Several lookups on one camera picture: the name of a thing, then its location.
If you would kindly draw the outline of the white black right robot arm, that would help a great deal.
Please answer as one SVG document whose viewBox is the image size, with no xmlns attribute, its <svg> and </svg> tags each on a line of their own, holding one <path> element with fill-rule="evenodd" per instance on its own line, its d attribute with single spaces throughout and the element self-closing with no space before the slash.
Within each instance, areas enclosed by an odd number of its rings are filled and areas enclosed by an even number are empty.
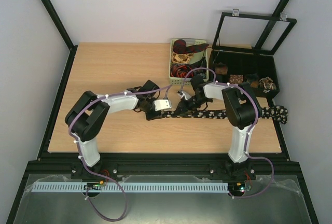
<svg viewBox="0 0 332 224">
<path fill-rule="evenodd" d="M 244 173 L 242 162 L 249 158 L 248 145 L 252 131 L 261 116 L 262 108 L 248 82 L 230 84 L 221 82 L 204 82 L 202 76 L 193 76 L 190 84 L 195 92 L 190 96 L 179 91 L 181 100 L 174 111 L 174 116 L 195 114 L 198 109 L 213 100 L 224 102 L 226 117 L 233 126 L 232 143 L 228 156 L 232 162 L 226 165 L 226 172 L 232 178 Z"/>
</svg>

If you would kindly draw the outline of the black white floral tie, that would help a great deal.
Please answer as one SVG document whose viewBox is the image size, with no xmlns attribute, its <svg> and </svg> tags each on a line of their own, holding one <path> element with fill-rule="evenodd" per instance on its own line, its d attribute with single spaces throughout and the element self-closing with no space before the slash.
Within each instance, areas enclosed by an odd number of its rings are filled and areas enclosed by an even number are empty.
<svg viewBox="0 0 332 224">
<path fill-rule="evenodd" d="M 161 118 L 199 118 L 199 119 L 228 119 L 226 110 L 198 110 L 176 115 L 175 111 L 164 111 L 161 113 Z M 260 119 L 272 119 L 281 124 L 286 124 L 288 121 L 288 109 L 284 106 L 263 107 L 261 110 Z"/>
</svg>

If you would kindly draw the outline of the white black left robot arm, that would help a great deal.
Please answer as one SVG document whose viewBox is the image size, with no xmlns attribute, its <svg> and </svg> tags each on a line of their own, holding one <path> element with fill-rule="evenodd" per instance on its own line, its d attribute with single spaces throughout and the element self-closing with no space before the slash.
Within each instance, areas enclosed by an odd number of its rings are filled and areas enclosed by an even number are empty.
<svg viewBox="0 0 332 224">
<path fill-rule="evenodd" d="M 99 162 L 96 136 L 109 114 L 133 110 L 144 112 L 148 121 L 161 118 L 164 110 L 172 108 L 168 99 L 170 88 L 170 85 L 160 88 L 148 80 L 143 86 L 115 94 L 84 92 L 65 117 L 69 135 L 78 148 L 78 158 L 88 167 Z"/>
</svg>

